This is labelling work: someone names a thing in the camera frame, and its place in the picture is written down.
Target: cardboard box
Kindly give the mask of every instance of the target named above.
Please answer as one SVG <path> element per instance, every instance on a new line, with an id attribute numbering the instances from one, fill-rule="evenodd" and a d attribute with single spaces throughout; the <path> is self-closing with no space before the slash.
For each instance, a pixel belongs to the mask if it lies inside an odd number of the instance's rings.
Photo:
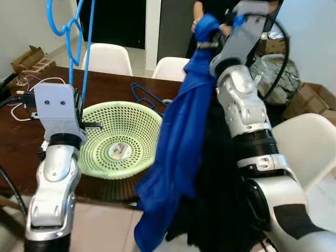
<path id="1" fill-rule="evenodd" d="M 257 47 L 257 54 L 260 56 L 268 54 L 285 54 L 285 52 L 286 45 L 284 38 L 261 39 Z"/>
<path id="2" fill-rule="evenodd" d="M 320 114 L 336 125 L 336 96 L 322 85 L 304 82 L 282 117 L 290 119 L 304 113 Z"/>
<path id="3" fill-rule="evenodd" d="M 44 57 L 44 52 L 40 47 L 29 47 L 30 51 L 26 52 L 12 62 L 13 70 L 16 73 L 19 73 L 23 70 L 29 70 L 33 65 L 38 63 Z"/>

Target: tile floor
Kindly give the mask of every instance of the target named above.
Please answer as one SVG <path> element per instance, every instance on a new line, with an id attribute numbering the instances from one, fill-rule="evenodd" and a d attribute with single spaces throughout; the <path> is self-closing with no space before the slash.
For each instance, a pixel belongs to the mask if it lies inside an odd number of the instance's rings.
<path id="1" fill-rule="evenodd" d="M 77 51 L 77 43 L 78 43 L 77 38 L 73 39 L 71 42 L 71 49 L 73 53 Z M 131 47 L 125 47 L 125 48 L 130 57 L 133 75 L 138 77 L 151 77 L 153 72 L 145 71 L 145 50 Z M 87 42 L 83 41 L 80 52 L 80 64 L 79 66 L 75 66 L 74 67 L 75 69 L 81 68 L 86 49 L 87 49 Z M 48 57 L 54 59 L 59 67 L 69 67 L 69 58 L 65 45 L 49 53 Z"/>
<path id="2" fill-rule="evenodd" d="M 336 179 L 326 176 L 307 193 L 310 216 L 318 226 L 336 232 Z M 10 210 L 18 220 L 19 212 Z M 133 231 L 142 215 L 140 211 L 128 209 L 76 204 L 76 214 L 71 236 L 71 252 L 140 252 Z M 0 251 L 22 252 L 23 243 L 0 226 Z M 182 235 L 170 243 L 163 242 L 155 252 L 197 252 L 196 247 L 186 243 Z M 262 251 L 260 246 L 253 251 Z"/>

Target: brown table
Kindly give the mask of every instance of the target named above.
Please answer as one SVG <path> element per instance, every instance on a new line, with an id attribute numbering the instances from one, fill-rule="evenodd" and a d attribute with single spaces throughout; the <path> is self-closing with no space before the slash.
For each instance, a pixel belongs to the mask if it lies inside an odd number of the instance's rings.
<path id="1" fill-rule="evenodd" d="M 80 88 L 84 71 L 74 70 L 73 74 L 74 86 Z M 39 78 L 61 77 L 68 83 L 67 68 L 50 68 L 38 76 Z M 37 83 L 31 78 L 29 82 L 31 86 Z M 134 82 L 142 85 L 160 99 L 173 99 L 181 85 L 177 81 L 90 72 L 85 107 L 106 101 L 135 102 L 131 93 L 131 83 Z M 139 93 L 139 96 L 146 97 L 144 93 Z M 164 107 L 158 106 L 158 110 L 163 112 Z M 23 195 L 32 195 L 37 187 L 35 177 L 39 164 L 37 151 L 43 141 L 44 128 L 39 120 L 15 121 L 9 111 L 10 108 L 0 110 L 0 164 L 6 169 Z M 16 114 L 20 118 L 27 118 L 29 115 L 24 108 L 17 109 Z M 82 175 L 76 189 L 77 200 L 100 205 L 134 202 L 137 200 L 134 186 L 144 174 L 145 172 L 142 172 L 125 180 L 103 180 Z M 0 193 L 12 193 L 2 178 L 0 178 Z"/>

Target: green basket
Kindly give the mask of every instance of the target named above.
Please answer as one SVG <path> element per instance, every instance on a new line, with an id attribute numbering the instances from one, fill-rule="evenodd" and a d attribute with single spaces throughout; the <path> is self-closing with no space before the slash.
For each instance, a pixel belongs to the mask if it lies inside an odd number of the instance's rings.
<path id="1" fill-rule="evenodd" d="M 83 174 L 124 179 L 153 164 L 162 123 L 153 110 L 133 102 L 104 102 L 84 109 L 83 121 L 103 123 L 101 130 L 86 131 L 79 159 Z"/>

